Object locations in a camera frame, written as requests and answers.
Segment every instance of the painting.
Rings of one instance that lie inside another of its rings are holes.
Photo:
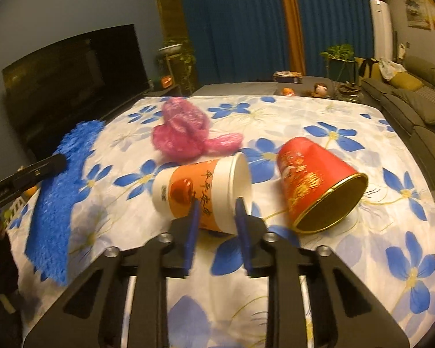
[[[404,0],[409,27],[431,30],[426,0]]]

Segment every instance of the curtain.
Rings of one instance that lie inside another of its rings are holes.
[[[290,70],[306,74],[302,23],[298,0],[282,0],[289,37]]]
[[[271,80],[290,67],[282,0],[182,0],[201,84]]]
[[[374,31],[369,0],[298,0],[308,75],[326,76],[327,47],[349,43],[355,56],[374,56]]]

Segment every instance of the bolt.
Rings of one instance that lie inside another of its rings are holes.
[[[173,241],[173,236],[169,233],[162,233],[158,236],[158,241],[161,243],[171,243]]]
[[[263,236],[263,239],[266,242],[275,242],[275,241],[277,241],[277,239],[279,239],[279,237],[277,236],[277,234],[269,232]]]
[[[332,250],[328,246],[319,246],[317,248],[317,252],[322,257],[328,257],[328,256],[330,256],[330,254],[332,254]]]
[[[116,258],[119,255],[119,248],[114,246],[107,247],[103,252],[103,255],[108,258]]]

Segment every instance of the television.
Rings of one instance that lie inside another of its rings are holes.
[[[77,123],[109,120],[149,89],[133,25],[80,34],[2,71],[10,123],[31,160],[42,160]]]

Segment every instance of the green planter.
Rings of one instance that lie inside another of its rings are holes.
[[[327,77],[332,81],[356,83],[357,64],[352,60],[328,59]]]

